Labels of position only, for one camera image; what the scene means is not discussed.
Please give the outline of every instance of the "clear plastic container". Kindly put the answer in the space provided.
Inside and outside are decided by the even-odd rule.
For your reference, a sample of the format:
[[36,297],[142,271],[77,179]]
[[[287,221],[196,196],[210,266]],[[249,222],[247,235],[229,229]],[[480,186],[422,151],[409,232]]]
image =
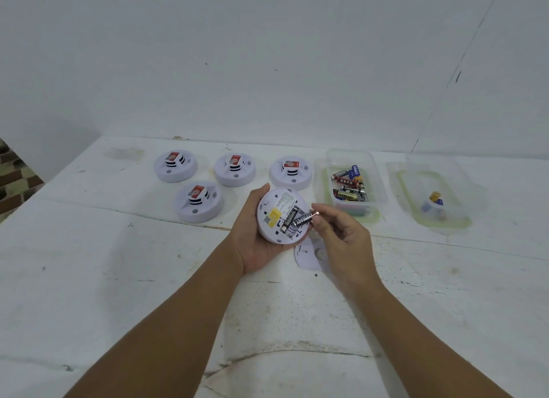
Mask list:
[[[368,201],[339,200],[333,194],[333,189],[340,190],[342,185],[332,180],[331,175],[342,170],[350,170],[353,165],[359,168]],[[387,203],[385,187],[383,187],[374,158],[369,152],[342,149],[327,151],[325,187],[329,191],[329,194],[326,194],[326,199],[332,206],[367,220],[377,220],[380,207]]]
[[409,154],[397,177],[412,215],[425,226],[467,227],[486,207],[484,189],[449,156]]

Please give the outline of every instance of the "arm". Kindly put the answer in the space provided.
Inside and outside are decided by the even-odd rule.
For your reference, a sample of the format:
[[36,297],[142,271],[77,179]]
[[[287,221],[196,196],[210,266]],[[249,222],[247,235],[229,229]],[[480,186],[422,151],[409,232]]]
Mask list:
[[240,278],[294,245],[257,233],[253,190],[225,240],[190,279],[97,361],[65,398],[192,398]]
[[313,204],[339,288],[366,317],[411,398],[510,398],[450,349],[385,288],[375,270],[369,231],[348,214]]

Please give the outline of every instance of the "white table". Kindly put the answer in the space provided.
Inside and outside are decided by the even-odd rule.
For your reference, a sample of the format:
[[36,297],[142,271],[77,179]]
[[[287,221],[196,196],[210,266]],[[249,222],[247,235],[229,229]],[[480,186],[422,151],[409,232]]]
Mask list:
[[[181,183],[163,183],[162,152],[215,160],[244,152],[256,179],[223,188],[222,213],[197,226],[172,211]],[[325,149],[103,137],[0,226],[1,397],[59,397],[132,326],[173,293],[231,228],[271,162]],[[515,396],[549,396],[549,162],[460,157],[490,204],[461,232],[417,224],[394,197],[370,226],[387,287],[458,353]],[[301,192],[319,200],[313,187]],[[367,326],[327,276],[286,252],[239,284],[197,396],[401,396]]]

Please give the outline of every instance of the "white smoke detector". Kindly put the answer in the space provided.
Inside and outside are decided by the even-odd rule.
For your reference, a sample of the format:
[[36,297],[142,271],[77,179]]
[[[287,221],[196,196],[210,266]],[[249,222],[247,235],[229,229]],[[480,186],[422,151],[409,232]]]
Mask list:
[[275,186],[291,188],[298,192],[311,184],[312,166],[298,156],[285,156],[271,165],[269,176]]
[[294,258],[302,270],[330,272],[326,245],[320,238],[305,238],[294,248]]
[[217,216],[222,208],[221,189],[211,181],[192,181],[175,196],[175,213],[184,222],[205,222]]
[[192,152],[176,149],[160,155],[154,162],[156,176],[167,183],[177,183],[191,178],[198,169]]
[[249,155],[223,155],[214,165],[215,178],[224,186],[240,187],[255,177],[255,163]]
[[[291,214],[294,207],[297,212]],[[309,206],[296,191],[290,188],[274,188],[263,196],[257,206],[259,233],[269,242],[280,245],[297,242],[305,234],[309,224],[295,227],[291,222],[306,213],[309,213]]]

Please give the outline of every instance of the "hand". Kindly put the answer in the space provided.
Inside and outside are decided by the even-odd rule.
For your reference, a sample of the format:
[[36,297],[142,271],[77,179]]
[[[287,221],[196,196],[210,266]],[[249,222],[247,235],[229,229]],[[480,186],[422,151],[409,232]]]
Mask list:
[[313,203],[312,208],[320,213],[312,219],[314,230],[324,240],[330,269],[343,293],[353,296],[356,289],[382,286],[368,229],[334,207]]
[[244,274],[260,270],[279,253],[291,249],[300,243],[309,233],[309,230],[307,230],[299,241],[291,245],[279,245],[268,242],[259,234],[255,214],[259,202],[268,193],[270,188],[271,186],[267,183],[263,187],[250,192],[248,200],[246,200],[244,207],[242,207],[240,214],[238,214],[229,236],[224,241],[229,244],[230,249],[235,250],[237,256],[242,261]]

